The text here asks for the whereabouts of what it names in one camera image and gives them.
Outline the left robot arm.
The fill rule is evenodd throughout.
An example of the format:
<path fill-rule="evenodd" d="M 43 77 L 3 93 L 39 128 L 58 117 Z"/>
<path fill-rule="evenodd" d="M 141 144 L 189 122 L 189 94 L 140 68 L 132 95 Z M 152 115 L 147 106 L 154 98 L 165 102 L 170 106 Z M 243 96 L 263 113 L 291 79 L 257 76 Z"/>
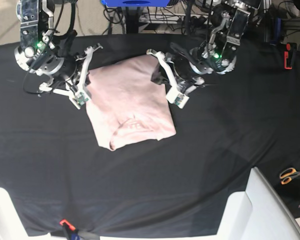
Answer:
<path fill-rule="evenodd" d="M 210 0 L 207 34 L 199 46 L 187 50 L 172 42 L 172 53 L 147 50 L 159 63 L 160 76 L 154 83 L 170 85 L 169 103 L 182 109 L 190 93 L 205 85 L 203 75 L 224 75 L 235 68 L 241 38 L 252 11 L 260 4 L 259 0 Z"/>

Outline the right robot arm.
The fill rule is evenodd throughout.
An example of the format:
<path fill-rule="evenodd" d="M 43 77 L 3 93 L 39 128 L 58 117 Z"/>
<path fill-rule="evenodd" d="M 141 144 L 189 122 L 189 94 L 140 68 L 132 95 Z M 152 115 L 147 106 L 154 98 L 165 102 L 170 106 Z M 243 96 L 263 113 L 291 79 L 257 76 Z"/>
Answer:
<path fill-rule="evenodd" d="M 29 95 L 58 94 L 66 96 L 80 109 L 89 100 L 87 89 L 89 65 L 95 51 L 102 49 L 97 43 L 88 46 L 82 54 L 71 54 L 77 36 L 74 29 L 76 19 L 75 0 L 20 0 L 16 4 L 16 15 L 20 20 L 20 45 L 14 50 L 16 63 L 27 74 L 48 76 L 49 81 L 39 85 L 36 91 L 26 88 Z M 55 6 L 62 8 L 70 4 L 70 24 L 66 33 L 57 34 L 61 17 L 55 17 Z"/>

